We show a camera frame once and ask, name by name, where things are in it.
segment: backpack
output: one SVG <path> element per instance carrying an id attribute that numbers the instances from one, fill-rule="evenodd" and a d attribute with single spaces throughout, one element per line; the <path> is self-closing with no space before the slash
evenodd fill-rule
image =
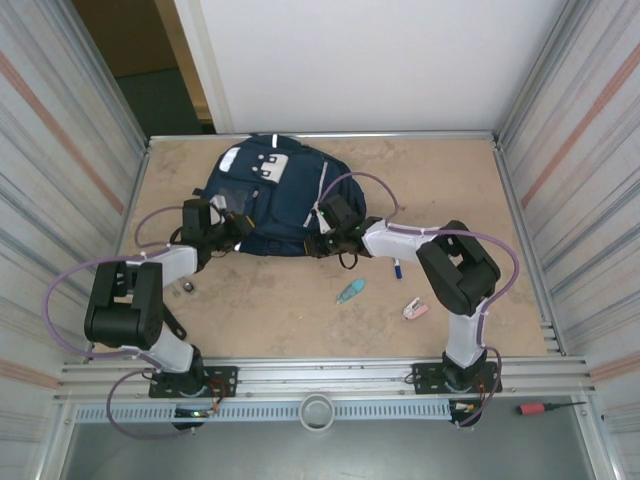
<path id="1" fill-rule="evenodd" d="M 248 215 L 256 227 L 240 244 L 253 255 L 306 255 L 304 241 L 319 233 L 312 208 L 325 188 L 350 172 L 340 160 L 282 135 L 254 135 L 220 156 L 203 190 L 211 200 L 222 195 L 226 209 Z M 332 189 L 356 213 L 366 215 L 360 185 L 348 177 Z"/>

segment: screwdriver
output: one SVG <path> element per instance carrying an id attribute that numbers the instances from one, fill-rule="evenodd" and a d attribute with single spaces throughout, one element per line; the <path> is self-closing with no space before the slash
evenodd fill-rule
<path id="1" fill-rule="evenodd" d="M 584 405 L 587 402 L 576 403 L 525 403 L 516 407 L 516 412 L 520 415 L 538 415 L 540 413 L 555 410 L 560 407 L 570 407 L 571 405 Z"/>

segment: robotic arm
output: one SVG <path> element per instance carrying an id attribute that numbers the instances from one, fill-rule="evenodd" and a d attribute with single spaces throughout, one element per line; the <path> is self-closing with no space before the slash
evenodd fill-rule
<path id="1" fill-rule="evenodd" d="M 85 335 L 93 342 L 144 354 L 160 369 L 161 383 L 194 395 L 205 384 L 202 356 L 197 347 L 184 341 L 186 332 L 164 305 L 162 289 L 200 271 L 212 252 L 233 249 L 254 225 L 249 217 L 227 212 L 220 197 L 212 203 L 188 200 L 182 213 L 181 240 L 172 238 L 165 253 L 98 267 Z M 425 229 L 387 224 L 377 217 L 363 219 L 338 195 L 318 205 L 316 214 L 321 231 L 305 242 L 310 256 L 388 256 L 422 266 L 438 300 L 449 311 L 449 341 L 443 353 L 448 385 L 453 391 L 465 391 L 474 384 L 487 356 L 480 346 L 480 311 L 500 278 L 500 270 L 478 241 L 434 234 L 434 229 L 425 233 Z M 449 230 L 467 228 L 452 221 L 442 231 Z M 461 261 L 454 264 L 451 258 L 457 257 Z M 131 295 L 131 303 L 117 301 Z"/>

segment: corrugated metal wall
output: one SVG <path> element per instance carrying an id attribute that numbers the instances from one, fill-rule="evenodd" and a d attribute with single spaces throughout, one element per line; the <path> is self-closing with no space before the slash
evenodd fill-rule
<path id="1" fill-rule="evenodd" d="M 558 327 L 640 477 L 640 1 L 591 2 L 504 134 Z"/>
<path id="2" fill-rule="evenodd" d="M 63 361 L 40 318 L 48 282 L 113 253 L 144 139 L 65 2 L 0 3 L 0 478 L 32 468 Z M 52 302 L 70 341 L 92 277 Z"/>

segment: vent grille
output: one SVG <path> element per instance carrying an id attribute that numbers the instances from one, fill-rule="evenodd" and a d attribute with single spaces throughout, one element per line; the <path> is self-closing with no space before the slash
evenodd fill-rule
<path id="1" fill-rule="evenodd" d="M 207 405 L 181 404 L 182 408 L 206 409 Z M 283 422 L 297 421 L 300 402 L 222 402 L 217 415 L 199 418 L 205 422 Z M 346 401 L 334 402 L 336 420 L 450 420 L 446 399 Z M 113 417 L 118 423 L 193 422 L 175 418 L 175 404 L 116 404 Z M 104 405 L 82 405 L 76 423 L 107 423 Z"/>

